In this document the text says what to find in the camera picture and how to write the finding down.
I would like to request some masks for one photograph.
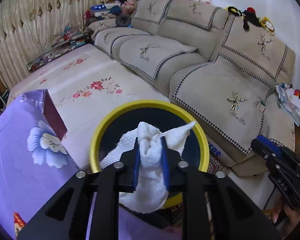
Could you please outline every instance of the curtain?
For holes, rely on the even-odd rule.
[[[2,0],[0,78],[12,89],[29,75],[26,65],[60,38],[65,27],[84,29],[82,16],[106,0]]]

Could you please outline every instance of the sofa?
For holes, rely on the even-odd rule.
[[[224,165],[239,176],[266,171],[250,147],[258,135],[294,150],[274,86],[289,83],[295,53],[275,35],[191,0],[139,0],[131,18],[132,28],[92,23],[94,45],[191,113]]]

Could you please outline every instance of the yellow bucket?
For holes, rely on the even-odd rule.
[[[90,165],[92,172],[100,172],[101,161],[116,147],[121,136],[138,127],[139,122],[147,122],[161,132],[195,121],[188,112],[159,100],[138,100],[126,103],[111,111],[96,128],[90,145]],[[209,165],[209,146],[204,131],[198,122],[190,131],[182,158],[206,172]],[[163,208],[182,202],[182,194],[168,197]]]

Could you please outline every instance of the cable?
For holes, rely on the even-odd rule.
[[[273,186],[273,191],[271,192],[271,194],[270,194],[270,196],[269,196],[269,198],[268,198],[268,200],[267,200],[265,206],[263,207],[263,210],[266,209],[266,207],[267,207],[267,205],[268,205],[268,203],[269,203],[269,200],[270,200],[270,198],[272,197],[274,191],[275,191],[275,186]]]

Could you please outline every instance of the yellow bucket rim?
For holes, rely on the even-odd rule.
[[[117,107],[102,119],[102,121],[99,123],[99,125],[97,126],[96,130],[93,133],[91,144],[90,144],[90,166],[93,173],[101,171],[101,167],[99,165],[99,154],[98,154],[99,146],[103,134],[106,131],[106,129],[109,127],[109,125],[120,115],[125,114],[128,111],[138,109],[138,108],[146,108],[146,107],[159,108],[159,109],[169,111],[182,118],[186,123],[196,121],[196,119],[191,114],[189,114],[181,107],[160,100],[137,100]],[[206,172],[208,170],[209,157],[210,157],[207,137],[202,127],[197,121],[194,127],[192,128],[192,130],[196,135],[200,146],[200,164],[198,170]],[[181,202],[182,202],[182,193],[179,193],[171,198],[168,198],[164,203],[163,208],[169,208]]]

